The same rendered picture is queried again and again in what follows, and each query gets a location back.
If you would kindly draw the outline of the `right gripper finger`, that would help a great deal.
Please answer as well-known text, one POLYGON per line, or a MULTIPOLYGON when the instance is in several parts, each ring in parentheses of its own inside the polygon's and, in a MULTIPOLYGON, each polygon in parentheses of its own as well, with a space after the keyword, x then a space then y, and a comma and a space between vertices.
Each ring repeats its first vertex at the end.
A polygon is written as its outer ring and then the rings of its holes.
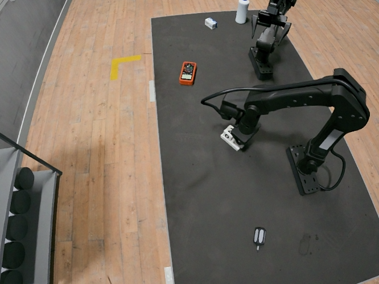
POLYGON ((255 30, 254 30, 254 28, 256 28, 257 27, 257 18, 258 18, 258 16, 256 16, 256 15, 252 15, 252 20, 253 20, 253 22, 252 22, 252 39, 253 39, 253 36, 254 36, 254 33, 255 33, 255 30))
POLYGON ((288 23, 285 24, 285 27, 283 29, 283 32, 282 32, 281 38, 279 40, 278 46, 280 45, 282 39, 288 34, 290 27, 291 27, 291 24, 288 24, 288 23))

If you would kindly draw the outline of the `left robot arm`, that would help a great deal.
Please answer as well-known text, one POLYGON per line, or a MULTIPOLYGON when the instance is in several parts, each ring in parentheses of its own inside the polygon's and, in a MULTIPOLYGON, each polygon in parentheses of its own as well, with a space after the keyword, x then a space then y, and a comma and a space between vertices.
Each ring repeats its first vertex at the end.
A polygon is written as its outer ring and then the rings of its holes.
POLYGON ((366 104, 365 90, 344 68, 334 68, 332 75, 310 80, 326 80, 322 82, 262 92, 249 91, 247 97, 226 93, 220 106, 220 112, 229 115, 227 117, 220 114, 222 119, 230 121, 232 117, 239 117, 242 112, 241 121, 248 127, 255 126, 261 115, 278 109, 333 106, 330 118, 317 136, 308 141, 306 147, 303 143, 289 146, 304 194, 320 191, 315 173, 325 162, 328 152, 347 132, 365 125, 365 109, 347 88, 344 87, 345 90, 342 86, 334 86, 338 84, 333 84, 330 79, 338 79, 349 84, 366 104))

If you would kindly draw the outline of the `small white cardboard box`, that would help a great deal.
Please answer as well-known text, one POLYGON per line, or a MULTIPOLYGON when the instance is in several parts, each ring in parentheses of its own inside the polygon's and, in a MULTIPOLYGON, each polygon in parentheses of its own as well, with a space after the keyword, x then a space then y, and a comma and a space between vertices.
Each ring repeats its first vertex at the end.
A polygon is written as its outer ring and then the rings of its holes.
POLYGON ((205 25, 207 25, 209 28, 214 29, 217 27, 217 22, 215 22, 213 19, 208 18, 205 20, 205 25))

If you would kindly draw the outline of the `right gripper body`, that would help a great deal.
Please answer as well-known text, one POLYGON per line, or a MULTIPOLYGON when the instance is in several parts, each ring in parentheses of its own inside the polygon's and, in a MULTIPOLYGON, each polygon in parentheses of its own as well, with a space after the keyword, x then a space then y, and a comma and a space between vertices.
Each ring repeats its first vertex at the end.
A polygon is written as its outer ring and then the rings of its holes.
POLYGON ((281 3, 279 8, 276 5, 277 5, 277 3, 275 2, 275 0, 269 1, 268 6, 279 9, 277 15, 267 13, 266 12, 267 9, 266 9, 266 11, 259 10, 258 19, 257 19, 258 25, 270 27, 271 24, 274 24, 274 25, 281 26, 284 28, 286 23, 292 24, 290 22, 287 22, 287 18, 288 18, 287 16, 281 15, 283 8, 284 8, 283 3, 281 3))

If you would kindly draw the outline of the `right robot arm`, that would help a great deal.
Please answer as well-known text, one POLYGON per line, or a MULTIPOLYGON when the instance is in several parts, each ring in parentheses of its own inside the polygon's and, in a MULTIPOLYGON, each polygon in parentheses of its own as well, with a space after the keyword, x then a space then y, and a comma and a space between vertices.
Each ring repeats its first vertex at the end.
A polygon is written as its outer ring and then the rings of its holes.
MULTIPOLYGON (((284 8, 282 15, 285 16, 289 9, 295 6, 296 1, 297 0, 283 0, 282 3, 284 8)), ((268 6, 266 12, 277 15, 278 9, 268 6)), ((276 48, 275 38, 278 28, 279 26, 274 24, 271 24, 270 27, 265 28, 260 38, 257 39, 256 46, 250 47, 254 61, 261 75, 269 75, 274 72, 268 60, 270 53, 274 52, 276 48)))

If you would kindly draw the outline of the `orange digital multimeter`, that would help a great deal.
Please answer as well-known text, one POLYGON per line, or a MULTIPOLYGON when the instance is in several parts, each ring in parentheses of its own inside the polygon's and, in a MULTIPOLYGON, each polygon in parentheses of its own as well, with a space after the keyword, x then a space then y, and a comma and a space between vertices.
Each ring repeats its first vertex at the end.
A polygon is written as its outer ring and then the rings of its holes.
POLYGON ((196 63, 184 62, 182 71, 180 74, 180 84, 182 85, 193 85, 193 80, 195 77, 196 63))

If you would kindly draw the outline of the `white bottle with blue cap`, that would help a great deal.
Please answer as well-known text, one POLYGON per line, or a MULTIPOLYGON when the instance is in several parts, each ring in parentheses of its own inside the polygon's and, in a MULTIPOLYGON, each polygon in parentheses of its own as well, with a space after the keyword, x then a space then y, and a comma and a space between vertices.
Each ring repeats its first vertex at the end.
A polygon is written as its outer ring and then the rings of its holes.
POLYGON ((237 23, 244 24, 246 22, 248 7, 249 7, 249 0, 238 1, 238 9, 237 9, 237 15, 236 15, 237 23))

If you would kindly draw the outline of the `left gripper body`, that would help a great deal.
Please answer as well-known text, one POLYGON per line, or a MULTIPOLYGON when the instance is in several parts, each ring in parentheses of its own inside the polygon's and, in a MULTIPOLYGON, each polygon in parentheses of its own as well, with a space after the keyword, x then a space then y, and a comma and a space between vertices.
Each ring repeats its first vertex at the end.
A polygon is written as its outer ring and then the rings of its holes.
POLYGON ((241 143, 245 144, 245 142, 248 142, 255 135, 261 124, 257 122, 255 126, 248 127, 242 123, 241 116, 242 113, 239 117, 237 116, 237 118, 232 117, 236 120, 236 123, 233 125, 234 128, 230 131, 230 134, 236 137, 241 143))

